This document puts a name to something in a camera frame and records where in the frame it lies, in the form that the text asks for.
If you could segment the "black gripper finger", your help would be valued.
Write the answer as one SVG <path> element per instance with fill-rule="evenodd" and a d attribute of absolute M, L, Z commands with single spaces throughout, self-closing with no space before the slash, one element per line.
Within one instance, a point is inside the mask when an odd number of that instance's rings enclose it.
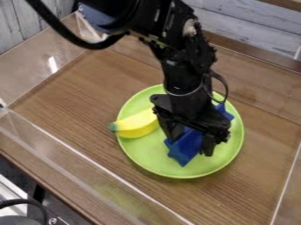
<path fill-rule="evenodd" d="M 227 142 L 228 137 L 229 132 L 227 129 L 211 129 L 204 133 L 200 147 L 204 156 L 212 156 L 215 146 L 221 142 Z"/>
<path fill-rule="evenodd" d="M 171 141 L 176 141 L 183 133 L 183 126 L 176 121 L 176 117 L 172 114 L 159 113 L 157 121 L 160 125 L 160 129 L 165 134 L 165 137 Z"/>

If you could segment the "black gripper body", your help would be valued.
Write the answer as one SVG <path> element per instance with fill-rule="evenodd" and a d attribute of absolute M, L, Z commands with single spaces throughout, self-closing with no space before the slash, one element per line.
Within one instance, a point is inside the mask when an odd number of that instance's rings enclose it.
<path fill-rule="evenodd" d="M 201 132 L 211 129 L 229 129 L 232 116 L 227 112 L 225 102 L 212 103 L 203 90 L 181 95 L 165 92 L 149 96 L 152 111 L 172 114 L 183 127 L 191 127 Z"/>

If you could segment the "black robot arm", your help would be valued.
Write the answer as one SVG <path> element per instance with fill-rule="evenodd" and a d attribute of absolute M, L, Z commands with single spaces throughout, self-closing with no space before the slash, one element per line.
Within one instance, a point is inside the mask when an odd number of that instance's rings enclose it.
<path fill-rule="evenodd" d="M 77 0 L 92 28 L 106 37 L 98 42 L 78 38 L 41 0 L 25 0 L 45 23 L 73 45 L 102 50 L 132 35 L 148 46 L 160 62 L 161 94 L 149 97 L 152 111 L 167 138 L 176 141 L 184 129 L 203 135 L 197 152 L 211 156 L 228 140 L 229 119 L 217 111 L 212 79 L 223 77 L 211 69 L 216 49 L 208 44 L 193 10 L 181 0 Z"/>

